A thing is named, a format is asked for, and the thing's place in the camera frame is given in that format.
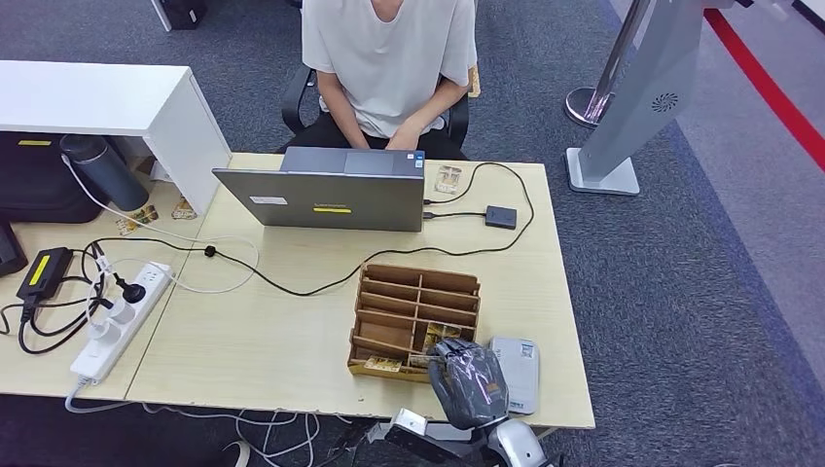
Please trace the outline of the person's left hand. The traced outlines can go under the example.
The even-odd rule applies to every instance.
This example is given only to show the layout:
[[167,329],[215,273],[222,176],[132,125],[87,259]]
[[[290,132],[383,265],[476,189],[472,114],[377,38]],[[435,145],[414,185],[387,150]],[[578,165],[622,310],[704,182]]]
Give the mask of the person's left hand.
[[397,151],[414,151],[417,149],[421,126],[405,122],[400,125],[388,140],[385,149]]

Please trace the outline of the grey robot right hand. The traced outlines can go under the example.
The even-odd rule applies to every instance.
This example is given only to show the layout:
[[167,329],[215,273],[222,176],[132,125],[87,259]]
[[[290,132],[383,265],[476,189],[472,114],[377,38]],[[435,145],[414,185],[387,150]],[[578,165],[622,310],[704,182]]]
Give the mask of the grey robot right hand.
[[427,356],[430,383],[452,426],[483,428],[508,417],[509,389],[492,350],[445,338]]

